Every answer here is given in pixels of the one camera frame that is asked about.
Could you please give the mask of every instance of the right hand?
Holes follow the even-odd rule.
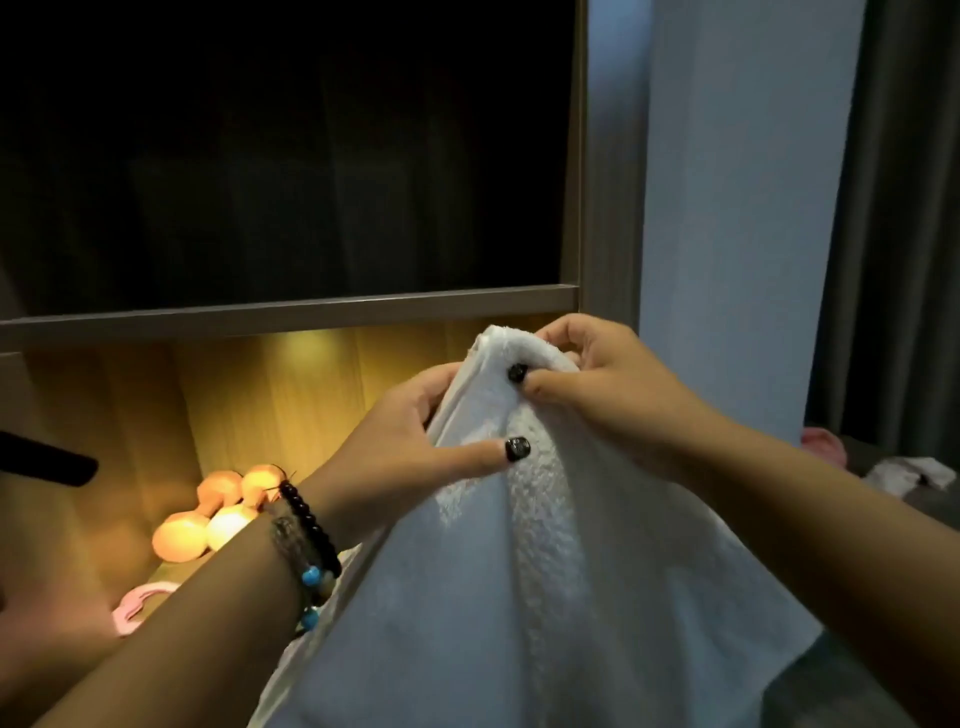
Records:
[[[660,362],[632,329],[571,313],[537,332],[570,350],[580,372],[531,370],[526,397],[572,407],[644,468],[672,480],[723,417]]]

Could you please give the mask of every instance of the gray curtain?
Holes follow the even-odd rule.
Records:
[[[960,465],[960,6],[868,6],[810,422]]]

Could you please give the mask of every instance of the pink object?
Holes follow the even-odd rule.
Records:
[[[800,436],[800,447],[837,468],[847,469],[847,449],[843,447],[840,438],[828,429],[804,427]]]
[[[117,634],[121,637],[133,634],[143,622],[131,621],[131,617],[139,614],[143,609],[143,602],[153,595],[172,594],[179,585],[172,581],[155,581],[129,590],[120,600],[120,605],[113,610],[113,626],[116,627]]]

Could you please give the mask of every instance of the black nail polish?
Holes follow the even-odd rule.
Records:
[[[525,437],[511,437],[506,442],[507,459],[515,463],[530,454],[530,441]]]
[[[514,384],[519,384],[527,376],[527,370],[530,369],[526,364],[514,364],[507,370],[507,379]]]

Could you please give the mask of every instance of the cabinet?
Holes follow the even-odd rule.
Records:
[[[15,79],[0,428],[101,470],[0,475],[4,725],[117,648],[201,473],[309,473],[488,323],[636,321],[649,3],[449,12]]]

